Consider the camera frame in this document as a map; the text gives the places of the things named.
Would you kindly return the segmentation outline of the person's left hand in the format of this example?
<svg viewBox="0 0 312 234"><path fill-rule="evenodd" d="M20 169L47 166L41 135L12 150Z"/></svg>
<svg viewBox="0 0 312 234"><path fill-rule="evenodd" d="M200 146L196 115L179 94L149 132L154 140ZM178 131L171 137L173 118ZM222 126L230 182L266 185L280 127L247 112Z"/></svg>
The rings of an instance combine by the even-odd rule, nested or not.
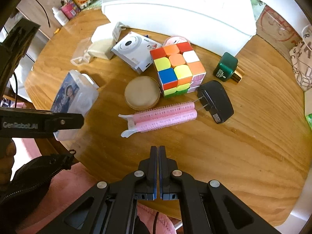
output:
<svg viewBox="0 0 312 234"><path fill-rule="evenodd" d="M6 155L0 161L0 185L1 191L5 191L12 176L12 167L14 165L14 156L16 155L16 146L12 139L6 148Z"/></svg>

